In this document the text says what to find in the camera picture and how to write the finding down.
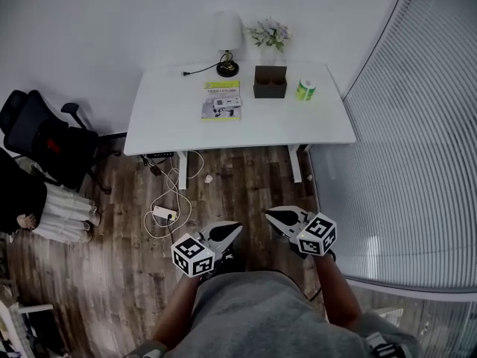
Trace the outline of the person's black sneaker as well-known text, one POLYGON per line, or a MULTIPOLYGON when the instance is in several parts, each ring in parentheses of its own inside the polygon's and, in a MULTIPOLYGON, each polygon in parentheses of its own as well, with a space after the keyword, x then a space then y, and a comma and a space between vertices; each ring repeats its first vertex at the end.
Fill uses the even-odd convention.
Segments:
POLYGON ((223 263, 226 272, 242 271, 242 262, 240 258, 236 255, 235 251, 228 251, 224 255, 223 263))

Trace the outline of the yellow-green grey book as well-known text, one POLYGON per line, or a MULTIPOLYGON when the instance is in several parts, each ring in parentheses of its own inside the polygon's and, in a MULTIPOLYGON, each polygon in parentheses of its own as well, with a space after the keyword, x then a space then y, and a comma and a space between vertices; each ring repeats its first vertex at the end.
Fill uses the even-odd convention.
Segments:
POLYGON ((215 109, 213 101, 218 98, 240 97, 239 81, 217 81, 204 84, 205 101, 202 105, 201 119, 205 121, 240 120, 241 106, 215 109))

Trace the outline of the person's right forearm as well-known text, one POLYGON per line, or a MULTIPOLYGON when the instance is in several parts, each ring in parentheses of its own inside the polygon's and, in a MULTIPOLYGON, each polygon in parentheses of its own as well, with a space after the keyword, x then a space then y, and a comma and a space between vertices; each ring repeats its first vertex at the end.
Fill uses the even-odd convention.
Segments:
POLYGON ((314 261, 329 322, 353 330, 362 316, 362 311, 350 285, 332 255, 316 256, 314 261))

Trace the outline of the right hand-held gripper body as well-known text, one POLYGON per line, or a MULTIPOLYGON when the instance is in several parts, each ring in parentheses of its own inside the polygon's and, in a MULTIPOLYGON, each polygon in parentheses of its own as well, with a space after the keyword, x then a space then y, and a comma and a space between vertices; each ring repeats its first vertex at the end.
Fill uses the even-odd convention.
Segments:
POLYGON ((290 249, 305 259, 307 255, 322 257, 331 254, 337 239, 336 223, 322 213, 307 213, 291 227, 290 249))

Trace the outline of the black office chair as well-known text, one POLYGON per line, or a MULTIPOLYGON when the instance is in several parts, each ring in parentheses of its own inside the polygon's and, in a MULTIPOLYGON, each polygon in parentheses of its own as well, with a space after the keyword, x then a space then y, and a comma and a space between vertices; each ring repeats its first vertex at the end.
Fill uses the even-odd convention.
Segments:
POLYGON ((79 105, 73 102, 62 106, 78 123, 77 127, 59 119, 47 106, 40 93, 13 91, 0 110, 0 130, 4 133, 4 146, 8 151, 27 157, 38 164, 42 179, 56 186, 79 191, 83 180, 90 176, 100 190, 109 195, 94 166, 110 155, 119 157, 119 150, 96 154, 99 135, 88 129, 78 116, 79 105), (50 152, 46 140, 53 139, 61 152, 50 152))

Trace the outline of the white shade table lamp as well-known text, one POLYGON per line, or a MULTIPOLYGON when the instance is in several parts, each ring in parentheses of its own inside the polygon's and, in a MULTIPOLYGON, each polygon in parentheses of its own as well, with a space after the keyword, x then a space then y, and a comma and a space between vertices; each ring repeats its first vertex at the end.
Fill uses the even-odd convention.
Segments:
POLYGON ((242 23, 237 12, 222 10, 214 16, 215 47, 222 52, 216 65, 219 76, 231 78, 239 73, 239 65, 233 60, 233 51, 240 49, 243 43, 242 23))

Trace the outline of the white desk leg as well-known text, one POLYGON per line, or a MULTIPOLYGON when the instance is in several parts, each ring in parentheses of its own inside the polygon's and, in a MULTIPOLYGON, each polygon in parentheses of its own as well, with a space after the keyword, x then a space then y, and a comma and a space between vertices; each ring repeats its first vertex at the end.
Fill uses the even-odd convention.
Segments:
POLYGON ((187 188, 187 168, 188 168, 188 151, 178 151, 179 157, 179 173, 178 173, 178 189, 186 190, 187 188))
POLYGON ((287 145, 288 148, 288 155, 290 159, 290 166, 291 172, 293 176, 293 180, 295 183, 302 183, 303 176, 300 167, 300 156, 305 153, 309 153, 310 149, 312 148, 312 144, 308 145, 299 145, 299 144, 291 144, 287 145))

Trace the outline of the person's left forearm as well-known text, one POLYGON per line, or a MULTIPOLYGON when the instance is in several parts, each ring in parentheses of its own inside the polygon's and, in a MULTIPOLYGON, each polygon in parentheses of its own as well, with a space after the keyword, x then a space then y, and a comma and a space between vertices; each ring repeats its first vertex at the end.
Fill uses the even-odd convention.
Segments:
POLYGON ((183 275, 172 299, 159 317, 152 339, 162 343, 169 350, 175 348, 190 330, 199 283, 199 277, 190 278, 183 275))

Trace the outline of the dark brown wooden box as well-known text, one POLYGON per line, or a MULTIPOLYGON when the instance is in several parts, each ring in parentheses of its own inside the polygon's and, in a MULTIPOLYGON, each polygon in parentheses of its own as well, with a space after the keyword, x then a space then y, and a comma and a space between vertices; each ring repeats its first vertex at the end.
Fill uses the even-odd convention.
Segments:
POLYGON ((253 83, 255 98, 284 98, 288 82, 286 66, 256 66, 253 83))

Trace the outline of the person's grey shirt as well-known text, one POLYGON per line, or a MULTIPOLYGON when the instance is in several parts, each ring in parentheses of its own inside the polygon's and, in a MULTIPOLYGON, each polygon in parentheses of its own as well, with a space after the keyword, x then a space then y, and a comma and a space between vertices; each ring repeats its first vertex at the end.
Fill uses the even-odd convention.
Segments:
POLYGON ((124 358, 420 358, 417 340, 375 313, 353 330, 326 321, 273 271, 221 274, 198 289, 192 326, 171 350, 147 340, 124 358))

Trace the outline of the flower bouquet in white vase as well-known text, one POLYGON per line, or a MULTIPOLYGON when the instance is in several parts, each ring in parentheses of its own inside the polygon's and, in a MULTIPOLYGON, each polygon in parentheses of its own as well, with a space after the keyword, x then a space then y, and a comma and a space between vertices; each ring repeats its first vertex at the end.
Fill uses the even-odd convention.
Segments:
POLYGON ((258 48, 263 66, 274 66, 279 56, 284 55, 285 47, 292 38, 288 26, 272 17, 258 21, 253 27, 246 27, 245 31, 258 48))

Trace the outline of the white venetian blinds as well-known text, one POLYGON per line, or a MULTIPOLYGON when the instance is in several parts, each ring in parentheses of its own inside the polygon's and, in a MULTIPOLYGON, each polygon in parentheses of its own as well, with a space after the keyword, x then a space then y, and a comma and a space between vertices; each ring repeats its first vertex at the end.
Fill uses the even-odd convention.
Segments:
POLYGON ((344 106, 356 142, 311 150, 341 271, 424 357, 477 358, 477 0, 398 0, 344 106))

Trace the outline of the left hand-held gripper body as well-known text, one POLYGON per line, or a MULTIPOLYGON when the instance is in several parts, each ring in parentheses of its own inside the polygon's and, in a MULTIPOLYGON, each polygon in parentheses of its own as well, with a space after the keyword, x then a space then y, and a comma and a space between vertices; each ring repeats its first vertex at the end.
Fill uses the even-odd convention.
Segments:
POLYGON ((171 246, 172 262, 187 277, 211 273, 218 267, 223 244, 205 232, 186 233, 171 246))

